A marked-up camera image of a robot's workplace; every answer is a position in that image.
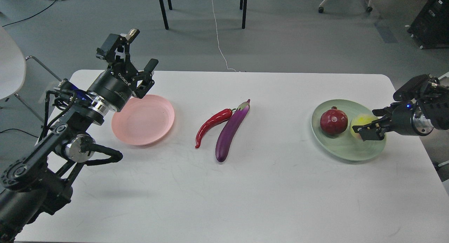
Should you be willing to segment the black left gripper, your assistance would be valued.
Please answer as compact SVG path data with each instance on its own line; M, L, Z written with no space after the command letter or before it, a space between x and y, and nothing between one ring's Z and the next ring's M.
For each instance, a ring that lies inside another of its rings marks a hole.
M132 28L127 34L110 34L96 50L96 57L106 61L108 67L88 93L101 96L116 112L124 108L131 96L142 99L155 84L153 73L159 60L150 59L143 71L130 62L129 47L139 33L139 29Z

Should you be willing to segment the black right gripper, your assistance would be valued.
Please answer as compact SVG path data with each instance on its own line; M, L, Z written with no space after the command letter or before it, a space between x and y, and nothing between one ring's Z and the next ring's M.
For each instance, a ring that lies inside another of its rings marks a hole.
M385 139L387 132L396 132L404 136L426 136L427 118L417 105L390 105L382 109L372 110L377 117L389 118L377 119L364 126L353 126L355 133L359 133L361 140L381 141Z

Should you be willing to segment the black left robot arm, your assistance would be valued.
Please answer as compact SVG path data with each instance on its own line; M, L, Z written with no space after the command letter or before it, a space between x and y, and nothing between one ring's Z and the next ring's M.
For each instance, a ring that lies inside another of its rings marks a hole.
M87 131L92 124L102 125L107 112L120 112L131 97L143 98L154 85L152 76L158 60L151 59L143 71L130 60L130 45L139 33L133 28L127 34L106 38L96 57L106 61L107 68L87 90L63 79L58 87L46 92L46 104L54 95L61 113L51 121L44 119L34 149L1 174L2 243L13 243L39 214L53 215L70 203L72 184L84 166L122 159L121 152L97 144Z

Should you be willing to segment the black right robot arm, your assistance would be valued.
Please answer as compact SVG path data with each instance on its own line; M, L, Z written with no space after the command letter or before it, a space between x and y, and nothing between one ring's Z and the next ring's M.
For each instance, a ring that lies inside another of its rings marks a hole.
M439 78L422 74L411 78L393 94L388 107L373 110L377 120L353 124L351 129L362 140L381 141L386 133L427 136L433 129L449 128L449 89Z

